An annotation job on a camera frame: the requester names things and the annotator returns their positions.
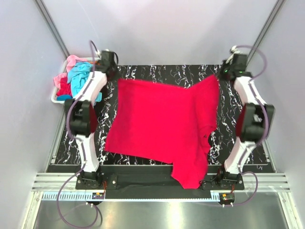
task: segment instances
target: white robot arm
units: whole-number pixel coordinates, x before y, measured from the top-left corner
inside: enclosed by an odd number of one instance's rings
[[[256,148],[256,143],[268,136],[275,111],[273,105],[262,99],[252,80],[252,74],[246,71],[247,55],[238,51],[236,46],[231,49],[231,53],[223,61],[218,78],[232,84],[240,96],[243,109],[236,124],[235,145],[215,177],[217,186],[223,188],[242,183],[243,166]]]
[[[80,181],[90,181],[92,186],[102,183],[100,163],[94,145],[94,132],[98,121],[93,106],[101,89],[118,72],[117,63],[114,61],[114,57],[117,57],[116,53],[104,50],[97,54],[100,59],[98,65],[95,65],[94,73],[90,72],[88,80],[75,98],[65,101],[66,114],[71,112],[69,127],[81,156],[83,170],[79,179]]]

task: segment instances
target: wire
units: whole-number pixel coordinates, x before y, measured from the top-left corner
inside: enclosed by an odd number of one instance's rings
[[[93,61],[93,63],[95,63],[95,60],[94,60],[94,52],[93,52],[92,46],[93,46],[95,49],[96,49],[96,46],[95,46],[95,44],[93,43],[93,41],[89,41],[89,46],[90,46],[90,50],[91,50],[92,61]],[[59,189],[59,192],[58,192],[57,198],[56,198],[57,211],[58,211],[58,214],[59,214],[60,218],[62,219],[62,221],[64,221],[64,223],[66,223],[67,225],[69,225],[69,226],[71,226],[71,227],[73,227],[73,228],[81,228],[81,229],[88,229],[88,228],[91,228],[91,227],[96,223],[96,221],[97,221],[97,219],[98,219],[99,213],[100,213],[100,216],[101,216],[101,218],[102,218],[102,214],[101,214],[100,210],[98,209],[98,207],[95,206],[95,205],[91,205],[91,206],[93,206],[93,207],[95,208],[95,210],[96,210],[96,216],[95,216],[95,219],[94,219],[94,221],[92,222],[92,224],[90,224],[90,225],[88,225],[88,226],[86,226],[86,227],[79,227],[79,226],[76,226],[76,225],[73,225],[73,224],[69,223],[69,222],[64,218],[63,214],[61,213],[60,206],[59,206],[59,197],[60,197],[60,194],[61,194],[63,188],[66,186],[66,184],[67,184],[70,180],[72,180],[74,177],[76,177],[78,174],[80,174],[80,173],[84,170],[84,168],[85,168],[85,166],[86,166],[86,162],[87,162],[87,161],[86,161],[86,154],[85,154],[85,148],[84,148],[84,145],[83,145],[83,141],[82,141],[82,139],[73,136],[72,131],[71,131],[71,128],[70,128],[70,118],[71,118],[71,114],[72,114],[73,108],[75,107],[75,105],[77,104],[77,102],[84,96],[84,93],[87,91],[87,89],[89,88],[89,86],[90,86],[92,80],[94,79],[94,76],[95,76],[95,64],[92,65],[92,71],[93,71],[93,73],[92,73],[92,78],[90,79],[89,83],[87,84],[87,86],[86,86],[85,89],[83,90],[82,94],[72,103],[71,107],[69,108],[69,111],[68,111],[68,114],[67,114],[67,120],[66,120],[66,128],[67,128],[67,131],[68,131],[68,136],[69,136],[70,138],[72,138],[72,139],[79,140],[79,141],[81,142],[81,149],[82,149],[82,153],[83,153],[84,164],[83,164],[83,166],[81,167],[81,169],[80,169],[77,173],[75,173],[73,176],[71,176],[69,179],[67,179],[67,180],[63,183],[63,185],[62,185],[61,188]]]
[[[236,48],[237,48],[237,49],[238,49],[238,48],[254,49],[254,50],[261,56],[261,58],[263,59],[263,62],[264,62],[263,69],[260,71],[260,73],[258,73],[256,76],[254,76],[254,77],[249,81],[250,90],[251,90],[252,94],[254,95],[254,97],[255,97],[257,103],[260,105],[260,107],[261,107],[261,109],[262,109],[262,111],[263,111],[263,114],[264,114],[264,127],[265,127],[265,128],[264,128],[263,136],[262,136],[262,138],[261,138],[255,145],[252,145],[252,146],[259,146],[259,145],[266,139],[266,137],[267,137],[267,135],[268,135],[268,131],[269,131],[269,120],[268,120],[267,111],[266,111],[264,105],[262,104],[262,102],[258,99],[258,95],[256,94],[256,92],[255,92],[255,90],[254,90],[254,88],[253,88],[253,86],[252,86],[252,83],[253,83],[253,81],[254,81],[255,79],[257,79],[260,75],[262,75],[262,74],[264,73],[264,71],[266,70],[266,68],[267,68],[267,58],[266,58],[266,56],[263,54],[262,51],[260,51],[258,48],[255,48],[255,47],[253,47],[253,46],[251,46],[251,45],[238,45]],[[245,155],[246,155],[248,149],[249,149],[249,147],[246,147],[246,148],[245,148],[245,150],[244,150],[244,152],[243,152],[241,158],[240,158],[239,161],[238,161],[238,165],[237,165],[237,166],[238,166],[238,171],[239,171],[239,173],[240,173],[242,176],[245,175],[245,174],[252,174],[252,175],[255,177],[255,183],[256,183],[256,184],[255,184],[255,190],[254,190],[252,196],[251,196],[250,198],[248,198],[248,200],[246,200],[246,201],[244,201],[244,202],[242,202],[242,203],[239,203],[239,204],[235,204],[235,206],[241,206],[241,205],[244,205],[244,204],[246,204],[246,203],[249,203],[249,202],[253,199],[253,197],[256,195],[257,189],[258,189],[258,178],[257,178],[257,175],[256,175],[254,172],[250,172],[250,171],[244,172],[244,173],[243,173],[242,170],[241,170],[241,163],[242,163],[242,161],[243,161],[243,159],[244,159],[244,157],[245,157]]]
[[[199,184],[201,185],[203,182],[204,183],[207,183],[207,182],[212,182],[212,181],[214,181],[215,179],[217,178],[217,176],[215,176],[212,180],[201,180],[201,181],[199,181]]]

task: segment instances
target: white basket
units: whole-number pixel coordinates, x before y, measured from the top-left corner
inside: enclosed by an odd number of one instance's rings
[[[92,57],[83,57],[84,59],[86,59],[88,62],[92,62]],[[60,73],[66,73],[66,67],[67,67],[67,60],[65,60],[65,62],[62,64],[61,66],[61,72]],[[58,92],[58,88],[56,86],[54,86],[53,91],[52,91],[52,95],[51,95],[51,101],[55,104],[64,104],[65,101],[58,101],[57,100],[57,92]]]

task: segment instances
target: marble surface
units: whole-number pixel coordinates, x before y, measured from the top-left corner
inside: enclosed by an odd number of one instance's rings
[[[200,82],[217,72],[219,65],[140,65],[119,66],[123,79],[141,79],[152,82],[175,84],[185,88]],[[94,107],[98,116],[95,132],[95,149],[99,161],[104,165],[161,165],[163,163],[134,156],[125,156],[104,151],[107,133],[116,116],[118,107],[117,80],[108,82],[102,89],[103,100]],[[220,101],[218,105],[217,130],[209,137],[211,150],[209,164],[222,164],[229,156],[235,136],[235,125],[242,109],[237,92],[227,82],[220,82]],[[70,140],[66,129],[63,130],[55,164],[80,164],[76,143]],[[264,149],[258,147],[247,160],[247,164],[267,164]]]

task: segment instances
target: red t-shirt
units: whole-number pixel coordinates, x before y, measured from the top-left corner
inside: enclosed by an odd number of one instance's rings
[[[118,84],[118,111],[105,150],[173,163],[172,177],[183,188],[198,188],[207,172],[208,137],[217,125],[217,78],[188,89],[141,80]]]

